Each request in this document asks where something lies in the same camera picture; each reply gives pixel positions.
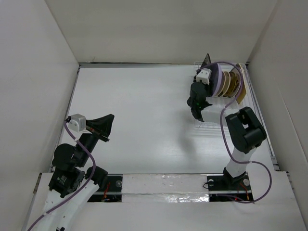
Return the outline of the white plate red characters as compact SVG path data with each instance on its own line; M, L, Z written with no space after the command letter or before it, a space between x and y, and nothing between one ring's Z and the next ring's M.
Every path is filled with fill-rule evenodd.
M236 64L236 67L239 69L239 73L240 73L240 84L239 84L238 92L237 92L237 95L236 95L239 98L240 95L242 94L243 90L245 89L245 86L244 86L244 71L243 71L243 68L241 67L241 65L239 63Z

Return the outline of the purple round plate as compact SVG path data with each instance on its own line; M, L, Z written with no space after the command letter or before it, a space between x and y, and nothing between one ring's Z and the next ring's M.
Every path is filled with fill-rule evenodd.
M222 82L222 69L219 64L211 64L210 70L215 70L216 73L216 89L214 91L214 94L212 96L215 96L218 93L218 90L220 88L221 82Z

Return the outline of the bamboo woven tray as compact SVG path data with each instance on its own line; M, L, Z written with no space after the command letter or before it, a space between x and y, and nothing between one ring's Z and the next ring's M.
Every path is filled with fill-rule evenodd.
M243 99L245 98L247 91L246 91L246 79L245 79L245 74L244 74L244 69L240 64L236 64L236 66L241 70L241 73L243 75L243 84L242 84L242 90L240 95L237 98L237 103L241 104L241 102L243 101Z

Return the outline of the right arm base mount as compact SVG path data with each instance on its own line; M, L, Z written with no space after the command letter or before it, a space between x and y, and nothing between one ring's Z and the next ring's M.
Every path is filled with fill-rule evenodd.
M207 175L203 188L208 190L210 202L253 201L249 176L246 173L239 181L228 185L222 174Z

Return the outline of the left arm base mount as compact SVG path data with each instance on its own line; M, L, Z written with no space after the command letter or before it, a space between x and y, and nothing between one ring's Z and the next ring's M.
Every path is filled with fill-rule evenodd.
M110 174L106 184L95 192L88 202L117 203L122 201L123 175Z

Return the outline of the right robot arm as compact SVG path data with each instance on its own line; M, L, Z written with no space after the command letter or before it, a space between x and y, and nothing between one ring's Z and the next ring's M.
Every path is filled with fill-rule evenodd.
M214 86L212 91L210 84L218 79L221 83L221 70L205 68L194 77L190 88L190 96L187 104L191 109L193 117L200 122L217 123L224 128L228 128L233 151L230 151L225 132L222 130L223 140L230 161L223 169L222 184L227 189L234 189L239 185L240 180L246 174L246 167L251 162L251 156L262 142L267 138L264 127L250 107L240 110L220 109L209 103L206 98L219 91L218 86Z

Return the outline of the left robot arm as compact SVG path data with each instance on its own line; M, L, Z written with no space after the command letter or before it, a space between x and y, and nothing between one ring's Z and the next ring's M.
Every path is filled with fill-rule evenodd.
M106 188L108 172L96 165L92 151L98 141L109 141L114 118L109 114L87 120L74 114L64 121L64 129L76 144L62 143L55 149L54 172L43 213L28 230L71 230L86 202L96 191Z

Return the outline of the black floral square plate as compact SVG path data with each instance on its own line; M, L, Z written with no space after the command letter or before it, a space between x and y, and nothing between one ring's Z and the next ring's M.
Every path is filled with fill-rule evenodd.
M207 53L200 68L205 68L206 66L210 65L211 64L211 58L210 58L210 54Z

